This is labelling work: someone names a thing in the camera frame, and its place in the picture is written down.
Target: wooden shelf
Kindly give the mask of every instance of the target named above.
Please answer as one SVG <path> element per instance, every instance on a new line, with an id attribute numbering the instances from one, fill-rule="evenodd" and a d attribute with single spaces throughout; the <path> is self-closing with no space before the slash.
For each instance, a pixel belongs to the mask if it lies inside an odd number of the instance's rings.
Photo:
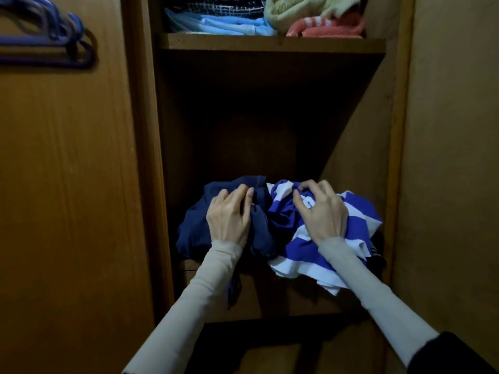
<path id="1" fill-rule="evenodd" d="M 385 54 L 385 39 L 160 34 L 162 50 Z"/>

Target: folded clothes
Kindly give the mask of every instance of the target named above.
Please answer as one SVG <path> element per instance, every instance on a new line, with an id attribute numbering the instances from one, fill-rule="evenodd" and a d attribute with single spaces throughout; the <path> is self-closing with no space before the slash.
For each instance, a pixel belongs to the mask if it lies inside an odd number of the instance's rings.
<path id="1" fill-rule="evenodd" d="M 212 245 L 206 213 L 212 198 L 222 189 L 232 192 L 241 184 L 254 188 L 251 208 L 251 226 L 247 246 L 252 253 L 265 258 L 277 256 L 274 239 L 268 230 L 265 210 L 272 200 L 264 176 L 243 176 L 232 182 L 210 182 L 205 185 L 203 197 L 187 210 L 184 221 L 178 227 L 177 250 L 185 257 L 202 259 Z"/>
<path id="2" fill-rule="evenodd" d="M 360 37 L 365 21 L 359 13 L 347 13 L 338 19 L 307 17 L 296 21 L 287 31 L 288 37 Z"/>
<path id="3" fill-rule="evenodd" d="M 273 199 L 267 211 L 269 223 L 276 231 L 290 231 L 293 237 L 279 257 L 268 262 L 278 276 L 296 278 L 306 275 L 314 278 L 317 284 L 329 293 L 336 295 L 346 284 L 336 274 L 334 268 L 319 254 L 317 245 L 310 238 L 303 218 L 293 204 L 292 191 L 299 182 L 281 180 L 270 190 Z M 315 197 L 308 189 L 300 190 L 303 203 L 312 208 Z M 371 256 L 370 238 L 381 225 L 381 218 L 374 206 L 367 200 L 349 191 L 339 195 L 348 209 L 348 221 L 345 240 L 357 257 L 366 264 Z"/>
<path id="4" fill-rule="evenodd" d="M 195 13 L 175 13 L 165 9 L 173 32 L 195 32 L 221 35 L 273 36 L 277 31 L 264 18 L 216 17 Z"/>
<path id="5" fill-rule="evenodd" d="M 170 6 L 177 12 L 262 18 L 265 0 L 172 0 Z"/>
<path id="6" fill-rule="evenodd" d="M 296 21 L 320 15 L 340 18 L 360 0 L 266 0 L 264 16 L 279 33 L 285 34 Z"/>

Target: blue and white striped cloth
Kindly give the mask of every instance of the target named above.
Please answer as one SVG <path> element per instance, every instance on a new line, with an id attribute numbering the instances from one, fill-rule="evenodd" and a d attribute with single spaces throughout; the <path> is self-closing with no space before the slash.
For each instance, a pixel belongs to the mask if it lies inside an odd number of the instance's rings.
<path id="1" fill-rule="evenodd" d="M 329 293 L 336 295 L 346 284 L 336 274 L 334 268 L 319 254 L 317 245 L 311 240 L 303 218 L 293 204 L 293 189 L 299 182 L 281 180 L 275 185 L 267 184 L 272 197 L 272 205 L 267 218 L 277 231 L 293 233 L 283 253 L 268 262 L 278 276 L 296 278 L 306 275 L 314 278 L 317 284 Z M 303 203 L 312 208 L 315 197 L 308 189 L 300 191 Z M 339 194 L 348 209 L 348 224 L 345 240 L 357 257 L 366 264 L 371 257 L 371 237 L 382 224 L 375 207 L 366 199 L 349 191 Z"/>

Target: forearm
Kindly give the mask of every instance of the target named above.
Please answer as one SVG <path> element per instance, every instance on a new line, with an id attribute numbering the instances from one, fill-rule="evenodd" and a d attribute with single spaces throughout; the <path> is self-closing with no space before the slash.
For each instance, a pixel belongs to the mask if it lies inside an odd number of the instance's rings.
<path id="1" fill-rule="evenodd" d="M 319 252 L 359 298 L 406 367 L 428 340 L 438 336 L 362 264 L 344 239 L 324 240 L 319 245 Z"/>
<path id="2" fill-rule="evenodd" d="M 242 253 L 239 245 L 215 240 L 178 301 L 150 334 L 124 372 L 184 372 L 215 298 L 229 282 Z"/>

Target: left hand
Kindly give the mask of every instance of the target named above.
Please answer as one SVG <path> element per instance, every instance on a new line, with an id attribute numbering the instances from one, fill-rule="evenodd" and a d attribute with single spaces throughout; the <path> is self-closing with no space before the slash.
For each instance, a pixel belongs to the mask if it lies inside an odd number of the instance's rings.
<path id="1" fill-rule="evenodd" d="M 241 184 L 232 193 L 222 189 L 209 204 L 206 220 L 213 240 L 227 240 L 244 248 L 250 231 L 250 209 L 254 188 Z M 244 202 L 241 214 L 241 202 Z"/>

